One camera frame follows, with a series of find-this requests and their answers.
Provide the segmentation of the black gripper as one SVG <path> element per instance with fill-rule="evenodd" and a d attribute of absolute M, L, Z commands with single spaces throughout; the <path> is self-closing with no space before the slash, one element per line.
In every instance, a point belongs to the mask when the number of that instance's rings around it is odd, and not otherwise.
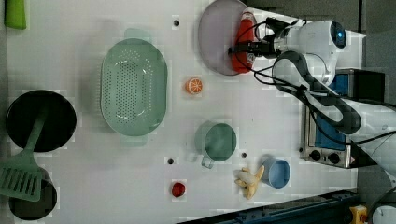
<path fill-rule="evenodd" d="M 261 43 L 247 42 L 238 43 L 235 46 L 228 48 L 229 54 L 236 54 L 239 52 L 252 53 L 256 57 L 276 58 L 281 50 L 276 46 L 284 36 L 286 30 L 290 27 L 290 23 L 280 21 L 274 18 L 267 18 L 265 20 L 267 27 L 273 31 L 271 35 L 266 35 Z"/>

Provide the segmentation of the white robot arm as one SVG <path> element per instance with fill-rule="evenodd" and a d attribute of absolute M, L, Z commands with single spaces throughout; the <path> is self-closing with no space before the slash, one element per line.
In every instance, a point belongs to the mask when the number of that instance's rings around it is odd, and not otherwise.
<path fill-rule="evenodd" d="M 394 177 L 395 105 L 341 96 L 329 87 L 339 54 L 347 46 L 344 27 L 337 21 L 286 23 L 268 18 L 262 23 L 271 35 L 244 40 L 243 35 L 256 34 L 260 25 L 242 28 L 228 54 L 273 58 L 268 77 L 277 89 L 296 97 L 314 119 L 326 120 Z"/>

